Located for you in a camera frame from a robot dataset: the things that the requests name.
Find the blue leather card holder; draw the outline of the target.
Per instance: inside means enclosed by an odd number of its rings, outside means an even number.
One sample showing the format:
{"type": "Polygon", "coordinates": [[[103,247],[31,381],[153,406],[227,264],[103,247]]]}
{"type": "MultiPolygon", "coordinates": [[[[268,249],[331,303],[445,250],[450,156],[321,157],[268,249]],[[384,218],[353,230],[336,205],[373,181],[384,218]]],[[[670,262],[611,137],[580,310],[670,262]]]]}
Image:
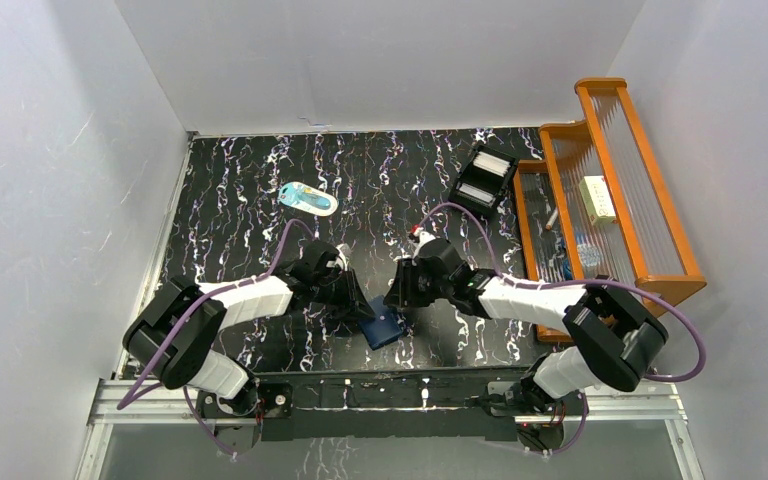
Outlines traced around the blue leather card holder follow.
{"type": "Polygon", "coordinates": [[[404,334],[398,312],[384,303],[379,295],[368,301],[372,314],[357,321],[369,348],[379,350],[396,342],[404,334]]]}

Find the black card box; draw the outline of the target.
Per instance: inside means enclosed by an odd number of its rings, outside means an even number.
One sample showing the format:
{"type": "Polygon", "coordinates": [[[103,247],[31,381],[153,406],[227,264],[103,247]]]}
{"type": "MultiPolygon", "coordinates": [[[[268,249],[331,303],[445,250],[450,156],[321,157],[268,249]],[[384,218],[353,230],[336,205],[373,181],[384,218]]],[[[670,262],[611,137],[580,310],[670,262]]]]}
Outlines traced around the black card box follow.
{"type": "Polygon", "coordinates": [[[459,205],[475,216],[484,218],[492,218],[497,213],[497,208],[501,201],[505,198],[509,184],[512,182],[514,174],[517,171],[519,160],[510,154],[501,152],[499,150],[488,147],[484,144],[475,144],[470,152],[468,159],[464,166],[461,168],[458,176],[454,180],[447,197],[447,201],[459,205]],[[472,160],[477,152],[487,151],[501,158],[508,159],[512,168],[505,177],[498,177],[492,173],[480,170],[472,164],[472,160]],[[473,202],[469,197],[464,197],[458,194],[457,187],[461,183],[473,185],[479,189],[487,191],[495,196],[494,202],[491,205],[483,205],[473,202]]]}

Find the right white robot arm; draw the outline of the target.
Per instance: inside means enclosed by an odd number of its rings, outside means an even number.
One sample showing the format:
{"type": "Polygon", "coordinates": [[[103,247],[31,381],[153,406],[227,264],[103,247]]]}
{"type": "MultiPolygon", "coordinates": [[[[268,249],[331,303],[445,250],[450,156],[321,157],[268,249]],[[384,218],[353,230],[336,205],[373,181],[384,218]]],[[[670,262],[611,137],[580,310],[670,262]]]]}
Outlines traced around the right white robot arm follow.
{"type": "Polygon", "coordinates": [[[384,303],[408,310],[440,299],[465,315],[521,320],[572,340],[565,350],[538,359],[520,381],[525,405],[537,414],[591,386],[635,390],[668,340],[666,328],[613,280],[550,287],[515,279],[472,268],[449,241],[434,238],[398,260],[384,303]]]}

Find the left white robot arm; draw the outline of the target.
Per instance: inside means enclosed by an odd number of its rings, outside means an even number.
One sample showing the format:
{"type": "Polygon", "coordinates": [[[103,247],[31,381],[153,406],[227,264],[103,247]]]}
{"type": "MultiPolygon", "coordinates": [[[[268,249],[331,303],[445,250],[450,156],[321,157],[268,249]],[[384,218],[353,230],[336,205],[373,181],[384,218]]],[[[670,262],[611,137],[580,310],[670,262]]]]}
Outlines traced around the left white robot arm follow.
{"type": "Polygon", "coordinates": [[[259,400],[254,377],[214,351],[214,341],[237,324],[301,312],[311,303],[328,307],[338,319],[375,316],[343,252],[316,240],[300,257],[259,277],[213,286],[173,278],[126,330],[123,346],[165,388],[213,393],[231,414],[246,416],[259,400]]]}

